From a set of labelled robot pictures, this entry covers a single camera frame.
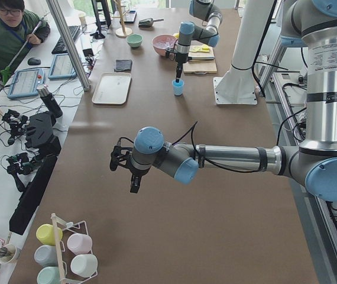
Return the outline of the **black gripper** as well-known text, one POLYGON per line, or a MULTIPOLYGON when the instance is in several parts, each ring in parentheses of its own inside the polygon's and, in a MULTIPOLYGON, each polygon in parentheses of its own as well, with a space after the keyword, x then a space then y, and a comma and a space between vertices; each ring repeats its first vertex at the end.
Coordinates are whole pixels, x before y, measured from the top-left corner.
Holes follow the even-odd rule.
POLYGON ((131 193, 138 193, 140 189, 141 178, 149 172, 150 168, 150 164, 142 166, 135 166, 133 164, 130 164, 129 171, 132 173, 130 186, 131 193))
POLYGON ((186 63, 188 61, 189 52, 188 51, 181 52, 180 50, 168 47, 166 48, 165 57, 177 62, 175 82, 179 83, 183 71, 182 63, 186 63))

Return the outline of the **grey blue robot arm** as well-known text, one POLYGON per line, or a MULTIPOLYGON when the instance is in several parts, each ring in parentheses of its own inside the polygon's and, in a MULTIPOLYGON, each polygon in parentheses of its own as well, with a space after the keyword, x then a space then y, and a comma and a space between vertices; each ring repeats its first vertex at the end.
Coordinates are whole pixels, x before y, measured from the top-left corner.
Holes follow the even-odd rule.
POLYGON ((306 137, 299 146, 223 147, 164 141, 160 130, 139 130, 127 165, 131 192, 151 167, 189 183, 205 163, 232 172, 269 171, 303 185, 326 201, 337 201, 337 1, 286 1, 282 38, 308 47, 306 137))
POLYGON ((200 27, 191 21, 181 22, 176 46, 166 48, 166 56, 173 54, 177 63, 176 78, 173 83, 180 82, 183 65, 189 60, 192 41, 198 41, 210 47, 216 47, 219 41, 218 28, 222 23, 223 15, 212 1, 191 1, 189 14, 207 24, 206 27, 200 27))

